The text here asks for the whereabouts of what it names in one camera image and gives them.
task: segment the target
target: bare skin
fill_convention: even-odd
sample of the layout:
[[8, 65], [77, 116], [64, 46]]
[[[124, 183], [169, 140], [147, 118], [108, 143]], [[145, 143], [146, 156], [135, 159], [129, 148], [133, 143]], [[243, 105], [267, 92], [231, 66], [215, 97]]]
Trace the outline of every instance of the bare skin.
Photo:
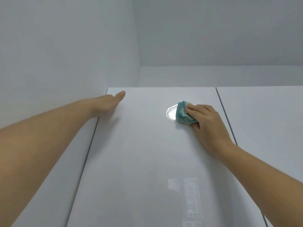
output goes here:
[[0, 130], [1, 227], [17, 219], [80, 128], [124, 96], [81, 100]]
[[199, 122], [193, 128], [200, 142], [233, 173], [275, 227], [303, 226], [303, 183], [233, 144], [212, 106], [188, 105], [186, 111]]

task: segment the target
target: cleaning cloth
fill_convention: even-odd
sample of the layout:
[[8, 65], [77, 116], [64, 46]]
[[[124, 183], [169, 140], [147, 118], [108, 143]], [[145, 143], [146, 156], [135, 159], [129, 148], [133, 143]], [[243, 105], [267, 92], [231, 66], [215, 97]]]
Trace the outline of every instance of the cleaning cloth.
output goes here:
[[176, 111], [176, 119], [180, 123], [184, 123], [184, 124], [187, 124], [187, 125], [198, 122], [193, 117], [191, 117], [189, 114], [187, 114], [187, 112], [185, 111], [185, 108], [187, 108], [187, 105], [189, 105], [189, 104], [191, 104], [191, 103], [185, 102], [185, 101], [179, 102], [178, 107], [177, 107], [177, 111]]

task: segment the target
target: person's left hand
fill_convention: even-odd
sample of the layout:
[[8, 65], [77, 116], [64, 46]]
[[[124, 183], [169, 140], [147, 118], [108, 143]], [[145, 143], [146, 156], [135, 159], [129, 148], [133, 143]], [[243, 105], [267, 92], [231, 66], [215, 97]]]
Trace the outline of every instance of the person's left hand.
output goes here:
[[104, 95], [93, 99], [88, 99], [91, 106], [91, 118], [100, 116], [103, 113], [113, 110], [118, 106], [125, 96], [125, 91], [117, 95]]

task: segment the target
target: ceiling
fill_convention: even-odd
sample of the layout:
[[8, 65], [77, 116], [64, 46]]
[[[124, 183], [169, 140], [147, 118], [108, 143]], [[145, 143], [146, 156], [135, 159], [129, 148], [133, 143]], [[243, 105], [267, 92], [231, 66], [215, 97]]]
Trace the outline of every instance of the ceiling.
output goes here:
[[303, 0], [133, 0], [142, 66], [303, 65]]

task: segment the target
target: forearm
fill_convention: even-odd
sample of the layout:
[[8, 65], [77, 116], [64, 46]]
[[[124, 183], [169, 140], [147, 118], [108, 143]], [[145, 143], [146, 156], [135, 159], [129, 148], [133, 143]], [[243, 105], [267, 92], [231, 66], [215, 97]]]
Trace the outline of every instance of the forearm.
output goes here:
[[235, 175], [275, 226], [302, 226], [303, 184], [245, 152], [221, 145], [218, 158]]
[[0, 130], [0, 225], [10, 226], [90, 118], [86, 101]]

